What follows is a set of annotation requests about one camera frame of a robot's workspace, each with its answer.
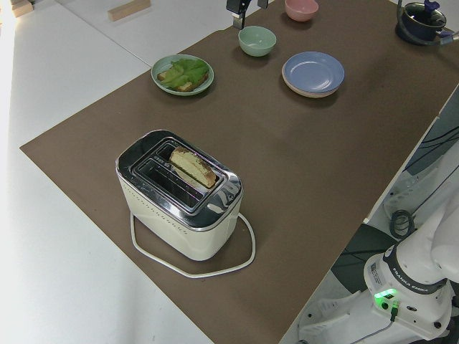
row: pink bowl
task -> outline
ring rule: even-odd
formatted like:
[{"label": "pink bowl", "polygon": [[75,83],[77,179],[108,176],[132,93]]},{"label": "pink bowl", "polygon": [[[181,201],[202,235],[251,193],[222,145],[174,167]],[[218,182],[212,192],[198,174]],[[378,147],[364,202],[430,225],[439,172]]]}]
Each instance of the pink bowl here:
[{"label": "pink bowl", "polygon": [[285,0],[285,13],[297,22],[306,22],[318,11],[314,0]]}]

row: cable connector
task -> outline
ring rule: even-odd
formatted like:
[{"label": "cable connector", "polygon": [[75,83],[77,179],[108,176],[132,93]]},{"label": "cable connector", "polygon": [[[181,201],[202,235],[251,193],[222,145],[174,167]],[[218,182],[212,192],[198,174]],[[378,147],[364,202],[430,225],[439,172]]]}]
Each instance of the cable connector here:
[{"label": "cable connector", "polygon": [[394,322],[395,317],[399,314],[399,301],[392,303],[392,309],[390,310],[390,321]]}]

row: white toaster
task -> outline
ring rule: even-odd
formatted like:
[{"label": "white toaster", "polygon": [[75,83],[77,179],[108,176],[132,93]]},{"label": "white toaster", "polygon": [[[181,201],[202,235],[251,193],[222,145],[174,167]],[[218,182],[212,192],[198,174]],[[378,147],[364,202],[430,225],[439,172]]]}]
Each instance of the white toaster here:
[{"label": "white toaster", "polygon": [[[176,172],[169,157],[177,146],[199,156],[214,171],[213,187]],[[125,150],[116,161],[116,173],[132,215],[190,259],[209,259],[234,231],[241,180],[167,130],[152,131]]]}]

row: white table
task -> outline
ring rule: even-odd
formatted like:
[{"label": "white table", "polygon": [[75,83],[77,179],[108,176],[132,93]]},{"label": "white table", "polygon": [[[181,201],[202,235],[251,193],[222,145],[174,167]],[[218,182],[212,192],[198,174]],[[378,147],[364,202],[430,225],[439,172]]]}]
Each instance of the white table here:
[{"label": "white table", "polygon": [[[2,343],[211,343],[19,146],[228,27],[225,2],[152,0],[110,22],[106,11],[126,1],[41,0],[17,21],[14,70],[2,70],[12,76],[10,109],[1,107]],[[458,29],[458,4],[443,4]]]}]

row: plate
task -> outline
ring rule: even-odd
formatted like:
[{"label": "plate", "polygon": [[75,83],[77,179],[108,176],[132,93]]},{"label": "plate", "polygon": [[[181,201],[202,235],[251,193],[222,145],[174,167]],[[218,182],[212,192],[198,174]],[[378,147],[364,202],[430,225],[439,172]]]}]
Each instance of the plate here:
[{"label": "plate", "polygon": [[283,65],[282,77],[300,95],[326,97],[343,82],[344,68],[337,59],[323,52],[301,52]]},{"label": "plate", "polygon": [[206,81],[202,83],[199,87],[195,88],[191,92],[179,92],[172,90],[168,87],[164,87],[161,82],[158,80],[157,75],[167,71],[169,68],[172,67],[172,62],[178,61],[180,59],[200,59],[196,56],[193,55],[186,55],[186,54],[175,54],[175,55],[170,55],[163,57],[162,59],[158,60],[153,67],[151,68],[151,78],[155,82],[155,84],[161,88],[164,92],[171,93],[172,95],[181,95],[181,96],[189,96],[189,95],[197,95],[198,93],[201,93],[205,89],[207,89],[210,84],[214,81],[214,70],[212,67],[210,67],[210,64],[205,62],[203,59],[200,59],[203,61],[209,68],[209,77],[207,78]]}]

